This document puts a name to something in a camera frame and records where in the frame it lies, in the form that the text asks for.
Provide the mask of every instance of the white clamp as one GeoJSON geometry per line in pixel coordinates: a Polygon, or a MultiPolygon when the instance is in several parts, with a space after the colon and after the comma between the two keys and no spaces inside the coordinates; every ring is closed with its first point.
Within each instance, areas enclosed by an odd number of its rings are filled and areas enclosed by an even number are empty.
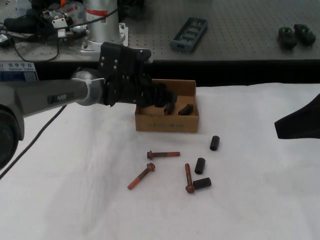
{"type": "MultiPolygon", "coordinates": [[[[53,20],[52,21],[52,25],[53,25],[53,27],[55,29],[68,27],[66,19],[64,19],[64,18],[53,20]]],[[[58,30],[58,38],[64,38],[66,36],[67,35],[66,35],[66,30],[65,29],[59,29],[58,30]]]]}

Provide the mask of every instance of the cardboard box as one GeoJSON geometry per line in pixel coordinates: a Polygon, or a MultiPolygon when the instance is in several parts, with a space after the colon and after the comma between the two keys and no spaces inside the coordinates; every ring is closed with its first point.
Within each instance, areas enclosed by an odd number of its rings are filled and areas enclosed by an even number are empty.
{"type": "Polygon", "coordinates": [[[178,97],[175,110],[165,115],[164,107],[139,107],[135,109],[135,129],[144,132],[196,133],[199,125],[199,111],[196,102],[196,81],[193,80],[154,80],[165,84],[178,97]],[[193,104],[193,113],[180,116],[178,112],[187,104],[193,104]]]}

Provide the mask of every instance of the wire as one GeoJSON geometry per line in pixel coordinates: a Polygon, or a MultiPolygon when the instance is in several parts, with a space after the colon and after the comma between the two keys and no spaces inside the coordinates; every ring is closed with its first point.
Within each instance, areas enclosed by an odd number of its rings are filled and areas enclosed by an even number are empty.
{"type": "Polygon", "coordinates": [[[46,130],[47,127],[62,113],[67,105],[60,108],[60,110],[40,129],[38,134],[29,143],[28,146],[12,161],[12,163],[0,174],[0,180],[10,171],[10,169],[19,161],[19,159],[35,144],[41,134],[46,130]]]}
{"type": "MultiPolygon", "coordinates": [[[[18,20],[20,20],[21,18],[25,18],[26,16],[27,16],[27,15],[22,15],[22,16],[20,16],[20,17],[17,17],[17,18],[13,21],[13,23],[10,25],[10,27],[12,28],[12,26],[13,26],[18,20]]],[[[56,39],[56,55],[55,55],[54,57],[52,57],[52,58],[50,58],[50,59],[46,59],[46,60],[36,60],[36,61],[26,60],[26,59],[20,54],[20,52],[18,51],[18,49],[16,48],[16,44],[15,44],[13,41],[10,40],[11,46],[12,46],[13,49],[15,50],[16,54],[17,54],[23,61],[29,62],[29,63],[45,63],[45,62],[49,62],[49,61],[52,61],[52,60],[56,59],[56,58],[59,56],[59,54],[60,54],[60,46],[59,46],[59,38],[58,38],[58,32],[57,32],[57,30],[56,30],[52,25],[50,25],[49,23],[43,21],[40,17],[37,17],[37,19],[38,19],[40,22],[42,22],[43,24],[48,25],[48,26],[50,26],[52,29],[54,29],[54,31],[55,31],[55,33],[56,33],[56,36],[57,36],[57,39],[56,39]]],[[[8,38],[11,38],[11,36],[10,36],[10,37],[8,36],[8,29],[6,29],[5,35],[6,35],[8,38]]]]}
{"type": "Polygon", "coordinates": [[[62,26],[62,27],[57,27],[56,30],[61,30],[61,29],[72,29],[74,27],[78,27],[78,26],[82,26],[82,25],[88,25],[88,24],[93,24],[93,23],[96,23],[96,22],[99,22],[101,20],[104,20],[108,17],[110,17],[112,14],[115,14],[116,12],[118,11],[118,8],[111,11],[110,13],[108,13],[107,15],[105,16],[102,16],[102,17],[99,17],[95,20],[91,20],[91,21],[87,21],[87,22],[83,22],[83,23],[78,23],[78,24],[72,24],[70,26],[62,26]]]}

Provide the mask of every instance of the screw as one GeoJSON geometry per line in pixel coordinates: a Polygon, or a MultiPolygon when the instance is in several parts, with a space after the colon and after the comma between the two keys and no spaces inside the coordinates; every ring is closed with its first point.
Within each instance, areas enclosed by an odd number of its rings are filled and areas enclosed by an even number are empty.
{"type": "Polygon", "coordinates": [[[148,159],[153,159],[156,157],[179,157],[180,156],[180,152],[179,151],[173,151],[173,152],[152,152],[149,151],[146,153],[146,157],[148,159]]]}
{"type": "Polygon", "coordinates": [[[148,163],[146,165],[146,169],[128,185],[128,189],[132,190],[141,181],[141,179],[143,179],[149,172],[153,172],[155,168],[156,166],[153,163],[148,163]]]}
{"type": "Polygon", "coordinates": [[[189,194],[193,194],[195,192],[195,186],[192,184],[192,179],[191,179],[191,171],[190,171],[190,165],[189,163],[186,163],[184,165],[185,167],[185,174],[186,174],[186,182],[187,182],[187,186],[185,187],[185,190],[189,193],[189,194]]]}

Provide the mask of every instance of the bolt head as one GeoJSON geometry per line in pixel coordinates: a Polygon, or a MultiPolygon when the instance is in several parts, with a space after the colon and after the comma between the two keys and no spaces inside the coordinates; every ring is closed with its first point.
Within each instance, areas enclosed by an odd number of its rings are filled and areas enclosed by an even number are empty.
{"type": "Polygon", "coordinates": [[[156,168],[156,166],[153,163],[148,163],[146,167],[150,170],[150,172],[153,172],[156,168]]]}
{"type": "Polygon", "coordinates": [[[189,193],[189,194],[193,194],[196,190],[195,186],[191,185],[191,186],[186,186],[185,190],[189,193]]]}
{"type": "Polygon", "coordinates": [[[148,151],[147,153],[146,153],[146,157],[148,158],[148,159],[153,159],[154,158],[154,156],[153,156],[153,154],[152,154],[152,151],[148,151]]]}

